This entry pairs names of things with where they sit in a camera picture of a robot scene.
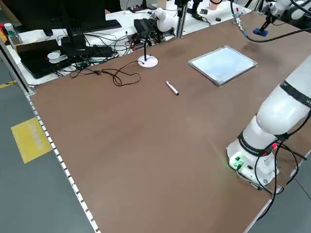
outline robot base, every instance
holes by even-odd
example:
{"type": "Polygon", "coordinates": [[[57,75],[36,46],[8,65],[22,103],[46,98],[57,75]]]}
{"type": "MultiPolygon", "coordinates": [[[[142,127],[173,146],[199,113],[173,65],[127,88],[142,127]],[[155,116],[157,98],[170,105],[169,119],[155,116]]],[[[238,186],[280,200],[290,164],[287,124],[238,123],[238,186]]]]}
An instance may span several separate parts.
{"type": "MultiPolygon", "coordinates": [[[[240,165],[239,173],[248,178],[252,183],[259,185],[255,176],[255,164],[258,157],[245,151],[238,139],[231,143],[227,148],[229,165],[237,170],[240,165]]],[[[256,168],[257,177],[261,184],[267,185],[274,178],[274,155],[270,153],[259,159],[256,168]]]]}

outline metal pole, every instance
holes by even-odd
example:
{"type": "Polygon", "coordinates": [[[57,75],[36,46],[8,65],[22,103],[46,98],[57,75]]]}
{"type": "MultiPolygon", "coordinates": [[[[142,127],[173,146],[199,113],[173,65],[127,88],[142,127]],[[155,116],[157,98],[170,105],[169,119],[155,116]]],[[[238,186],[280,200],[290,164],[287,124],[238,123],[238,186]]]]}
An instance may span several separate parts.
{"type": "Polygon", "coordinates": [[[177,6],[178,10],[178,24],[177,24],[177,29],[176,29],[176,38],[180,39],[183,36],[183,31],[184,31],[184,25],[185,25],[185,19],[186,19],[186,13],[187,13],[187,8],[188,8],[188,2],[181,8],[177,6]]]}
{"type": "Polygon", "coordinates": [[[16,62],[2,40],[0,40],[0,59],[8,68],[11,78],[18,83],[19,87],[25,92],[25,94],[28,96],[35,94],[35,90],[27,84],[25,77],[19,70],[16,62]]]}

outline black strap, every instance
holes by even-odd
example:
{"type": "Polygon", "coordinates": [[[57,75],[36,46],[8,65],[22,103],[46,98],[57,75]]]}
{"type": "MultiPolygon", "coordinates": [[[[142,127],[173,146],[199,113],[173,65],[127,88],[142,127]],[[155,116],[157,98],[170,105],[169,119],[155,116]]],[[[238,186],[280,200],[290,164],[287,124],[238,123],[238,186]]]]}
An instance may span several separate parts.
{"type": "Polygon", "coordinates": [[[239,134],[238,140],[240,145],[243,147],[244,150],[246,150],[248,153],[257,156],[257,157],[263,157],[266,155],[269,155],[272,152],[272,146],[270,146],[267,149],[257,149],[249,145],[246,140],[243,137],[243,131],[239,134]]]}
{"type": "Polygon", "coordinates": [[[302,94],[297,89],[295,89],[293,86],[291,86],[288,82],[284,81],[280,87],[291,97],[293,97],[295,100],[301,102],[307,107],[311,108],[311,98],[308,96],[302,94]]]}

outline yellow tape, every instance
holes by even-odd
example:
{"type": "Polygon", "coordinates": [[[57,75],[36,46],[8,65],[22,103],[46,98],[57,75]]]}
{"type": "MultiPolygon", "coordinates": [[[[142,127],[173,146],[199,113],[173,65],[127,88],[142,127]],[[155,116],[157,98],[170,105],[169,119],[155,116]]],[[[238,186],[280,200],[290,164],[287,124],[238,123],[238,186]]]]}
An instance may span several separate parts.
{"type": "Polygon", "coordinates": [[[14,84],[14,83],[16,83],[16,81],[10,81],[10,82],[8,82],[8,83],[1,84],[1,85],[0,85],[0,89],[1,89],[1,88],[5,88],[5,87],[7,87],[7,86],[10,86],[10,85],[12,85],[12,84],[14,84]]]}
{"type": "Polygon", "coordinates": [[[52,150],[35,117],[11,127],[11,130],[24,163],[52,150]]]}

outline white marker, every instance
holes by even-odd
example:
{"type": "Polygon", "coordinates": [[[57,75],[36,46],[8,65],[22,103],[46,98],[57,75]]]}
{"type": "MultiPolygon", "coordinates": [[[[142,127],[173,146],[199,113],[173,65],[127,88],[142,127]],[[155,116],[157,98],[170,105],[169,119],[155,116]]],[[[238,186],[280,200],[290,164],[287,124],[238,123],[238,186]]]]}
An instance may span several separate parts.
{"type": "Polygon", "coordinates": [[[170,84],[170,82],[165,81],[166,85],[169,86],[169,88],[178,96],[179,92],[175,89],[175,87],[172,86],[172,84],[170,84]]]}

